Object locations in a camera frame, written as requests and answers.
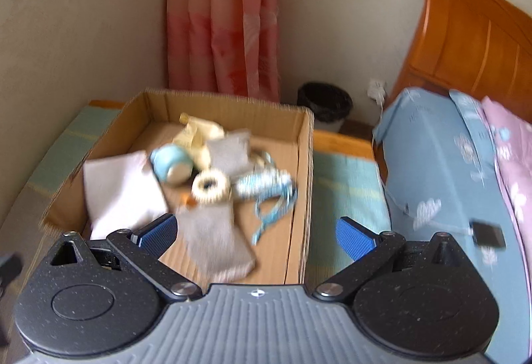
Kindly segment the blue white round toy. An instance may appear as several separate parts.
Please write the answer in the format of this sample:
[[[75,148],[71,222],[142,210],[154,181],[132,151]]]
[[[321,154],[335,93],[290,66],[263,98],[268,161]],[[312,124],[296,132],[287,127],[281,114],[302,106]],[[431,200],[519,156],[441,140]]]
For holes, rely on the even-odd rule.
[[[188,153],[174,143],[167,143],[152,151],[152,169],[163,184],[180,186],[192,176],[194,163]]]

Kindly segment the white sock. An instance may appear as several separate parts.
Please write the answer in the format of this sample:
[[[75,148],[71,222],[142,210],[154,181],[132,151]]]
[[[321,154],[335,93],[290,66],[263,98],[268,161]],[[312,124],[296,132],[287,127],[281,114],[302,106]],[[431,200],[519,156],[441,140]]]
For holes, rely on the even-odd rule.
[[[92,240],[144,227],[168,211],[145,151],[86,161],[83,181]]]

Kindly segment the grey fabric sachet pouch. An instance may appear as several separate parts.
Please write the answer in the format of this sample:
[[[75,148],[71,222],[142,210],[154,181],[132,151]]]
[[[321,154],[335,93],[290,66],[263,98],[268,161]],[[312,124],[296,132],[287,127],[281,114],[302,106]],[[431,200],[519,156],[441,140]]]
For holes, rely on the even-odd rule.
[[[231,178],[251,171],[253,163],[250,159],[250,138],[248,130],[241,130],[207,141],[210,168],[220,170]]]

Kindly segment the cardboard box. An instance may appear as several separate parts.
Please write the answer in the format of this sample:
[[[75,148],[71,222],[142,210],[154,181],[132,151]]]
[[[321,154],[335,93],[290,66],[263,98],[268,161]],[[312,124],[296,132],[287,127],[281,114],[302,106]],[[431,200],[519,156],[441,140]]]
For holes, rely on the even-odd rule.
[[[161,259],[202,288],[299,283],[313,125],[302,107],[144,91],[61,184],[42,227],[101,239],[174,214],[177,240]]]

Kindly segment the white wall charger plug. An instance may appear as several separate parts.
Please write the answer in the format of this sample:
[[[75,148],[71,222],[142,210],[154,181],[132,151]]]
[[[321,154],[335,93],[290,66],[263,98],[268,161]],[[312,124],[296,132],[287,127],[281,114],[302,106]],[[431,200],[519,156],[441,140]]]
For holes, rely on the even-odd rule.
[[[372,99],[378,106],[384,106],[387,97],[385,82],[372,78],[367,88],[367,97]]]

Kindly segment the blue patterned sachet with tassel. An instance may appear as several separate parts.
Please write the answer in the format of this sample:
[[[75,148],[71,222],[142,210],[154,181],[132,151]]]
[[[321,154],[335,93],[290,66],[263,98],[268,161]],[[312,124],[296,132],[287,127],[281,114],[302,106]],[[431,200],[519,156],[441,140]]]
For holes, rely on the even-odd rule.
[[[294,207],[298,188],[287,171],[277,168],[269,153],[254,152],[253,159],[252,171],[233,178],[231,182],[235,199],[254,201],[254,214],[260,222],[252,235],[252,245],[256,245],[266,230]]]

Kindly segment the black smartphone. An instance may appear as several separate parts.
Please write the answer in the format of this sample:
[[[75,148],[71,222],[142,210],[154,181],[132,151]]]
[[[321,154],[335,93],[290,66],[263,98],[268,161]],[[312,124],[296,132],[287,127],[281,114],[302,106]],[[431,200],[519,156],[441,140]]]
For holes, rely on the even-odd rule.
[[[470,227],[472,239],[477,247],[493,249],[506,248],[503,230],[498,225],[472,220]]]

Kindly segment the purple floral quilt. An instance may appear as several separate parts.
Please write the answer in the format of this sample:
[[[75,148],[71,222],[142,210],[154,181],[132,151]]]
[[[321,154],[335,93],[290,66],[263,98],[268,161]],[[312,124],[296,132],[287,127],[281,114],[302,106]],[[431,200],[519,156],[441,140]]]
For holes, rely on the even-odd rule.
[[[531,124],[488,97],[481,104],[493,134],[499,172],[518,223],[527,266],[531,268]]]

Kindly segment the cream scrunchie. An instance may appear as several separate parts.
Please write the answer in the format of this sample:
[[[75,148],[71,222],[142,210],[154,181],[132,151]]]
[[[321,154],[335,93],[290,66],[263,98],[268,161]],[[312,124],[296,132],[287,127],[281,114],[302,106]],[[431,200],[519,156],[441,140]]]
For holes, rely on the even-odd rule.
[[[231,182],[224,172],[210,169],[195,176],[191,195],[199,204],[215,204],[230,198]]]

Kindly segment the pink patterned curtain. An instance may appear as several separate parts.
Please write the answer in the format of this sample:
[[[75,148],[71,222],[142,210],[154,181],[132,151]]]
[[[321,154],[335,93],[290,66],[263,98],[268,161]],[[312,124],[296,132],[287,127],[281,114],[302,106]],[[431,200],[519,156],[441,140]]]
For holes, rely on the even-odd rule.
[[[167,0],[169,87],[280,100],[278,0]]]

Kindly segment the black lined trash bin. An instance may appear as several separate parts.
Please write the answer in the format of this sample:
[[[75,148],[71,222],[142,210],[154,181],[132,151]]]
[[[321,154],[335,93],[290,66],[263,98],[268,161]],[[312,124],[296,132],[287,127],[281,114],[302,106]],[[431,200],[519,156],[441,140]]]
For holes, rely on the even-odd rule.
[[[323,82],[307,82],[298,89],[297,105],[308,108],[314,115],[314,127],[331,133],[339,133],[352,112],[351,96],[336,85]]]

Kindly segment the cream yellow cloth bag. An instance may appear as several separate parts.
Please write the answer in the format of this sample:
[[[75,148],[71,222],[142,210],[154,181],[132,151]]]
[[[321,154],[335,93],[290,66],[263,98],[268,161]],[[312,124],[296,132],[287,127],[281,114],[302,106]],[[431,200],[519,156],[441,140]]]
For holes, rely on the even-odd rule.
[[[185,150],[199,171],[210,167],[211,156],[207,142],[223,139],[224,128],[215,122],[197,118],[185,113],[180,115],[180,124],[184,125],[172,142]]]

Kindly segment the blue floral bed sheet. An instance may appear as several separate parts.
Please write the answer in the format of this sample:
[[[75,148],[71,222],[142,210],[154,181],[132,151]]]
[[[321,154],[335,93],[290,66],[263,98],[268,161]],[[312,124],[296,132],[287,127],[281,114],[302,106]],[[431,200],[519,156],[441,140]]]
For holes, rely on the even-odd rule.
[[[531,354],[531,292],[524,244],[500,179],[492,131],[478,100],[406,88],[373,131],[388,171],[394,231],[412,241],[451,233],[499,306],[488,355],[522,363]],[[477,247],[470,222],[498,225],[505,249]]]

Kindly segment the wooden headboard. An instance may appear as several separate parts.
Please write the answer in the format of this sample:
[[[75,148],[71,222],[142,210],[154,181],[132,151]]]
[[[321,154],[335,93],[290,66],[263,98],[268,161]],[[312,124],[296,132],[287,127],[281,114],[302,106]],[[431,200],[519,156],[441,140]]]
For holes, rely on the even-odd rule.
[[[506,0],[425,0],[388,100],[405,88],[489,97],[531,119],[531,18]]]

